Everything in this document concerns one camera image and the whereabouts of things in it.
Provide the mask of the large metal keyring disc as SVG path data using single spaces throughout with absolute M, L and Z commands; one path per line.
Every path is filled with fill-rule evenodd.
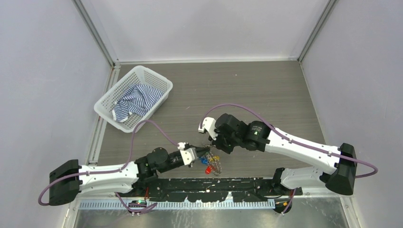
M 211 151 L 210 151 L 210 153 L 206 154 L 206 155 L 203 156 L 202 158 L 207 158 L 207 159 L 209 160 L 210 164 L 209 164 L 209 165 L 206 165 L 206 167 L 207 167 L 207 166 L 213 166 L 214 169 L 215 169 L 214 175 L 215 175 L 215 176 L 219 176 L 219 175 L 221 174 L 221 163 L 220 163 L 220 160 L 214 160 L 214 159 L 213 159 L 213 156 L 217 156 L 217 155 L 215 155 L 215 154 L 212 152 L 212 149 L 214 149 L 213 146 L 211 146 Z

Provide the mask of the red key tag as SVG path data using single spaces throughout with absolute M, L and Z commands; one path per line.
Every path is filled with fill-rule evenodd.
M 207 168 L 205 169 L 205 174 L 214 174 L 215 173 L 215 169 L 213 166 L 207 166 Z

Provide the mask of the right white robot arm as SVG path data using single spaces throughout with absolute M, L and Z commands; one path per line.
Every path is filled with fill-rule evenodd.
M 357 164 L 354 146 L 343 143 L 329 146 L 290 135 L 262 121 L 244 123 L 230 114 L 218 119 L 206 117 L 199 126 L 200 133 L 208 133 L 211 145 L 230 154 L 236 146 L 249 151 L 281 154 L 309 167 L 277 168 L 271 188 L 283 195 L 299 187 L 326 187 L 340 195 L 354 192 Z

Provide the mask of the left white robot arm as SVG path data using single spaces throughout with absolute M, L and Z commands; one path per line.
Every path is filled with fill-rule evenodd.
M 182 166 L 191 166 L 210 151 L 180 143 L 172 153 L 162 147 L 153 149 L 144 157 L 127 164 L 107 166 L 79 165 L 78 160 L 69 160 L 49 174 L 50 206 L 71 203 L 78 195 L 107 193 L 131 193 L 135 197 L 145 193 L 146 184 L 164 173 Z

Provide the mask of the blue white striped cloth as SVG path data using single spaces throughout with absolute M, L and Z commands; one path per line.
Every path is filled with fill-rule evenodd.
M 113 119 L 123 123 L 135 114 L 145 116 L 162 98 L 163 92 L 145 84 L 131 84 L 115 102 Z

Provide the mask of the white plastic mesh basket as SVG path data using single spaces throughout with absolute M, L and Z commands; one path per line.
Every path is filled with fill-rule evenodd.
M 131 84 L 145 84 L 163 92 L 162 98 L 151 108 L 145 116 L 131 115 L 128 120 L 120 123 L 113 119 L 112 109 L 115 102 L 122 96 Z M 135 66 L 115 85 L 113 85 L 94 105 L 95 112 L 117 129 L 131 133 L 137 132 L 141 127 L 136 126 L 140 121 L 149 119 L 164 103 L 173 88 L 173 84 L 166 77 L 144 66 Z

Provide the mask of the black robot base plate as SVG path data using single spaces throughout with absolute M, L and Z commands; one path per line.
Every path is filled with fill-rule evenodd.
M 154 202 L 263 202 L 291 196 L 291 191 L 275 189 L 265 178 L 160 178 L 148 183 L 136 182 L 123 197 L 148 197 Z

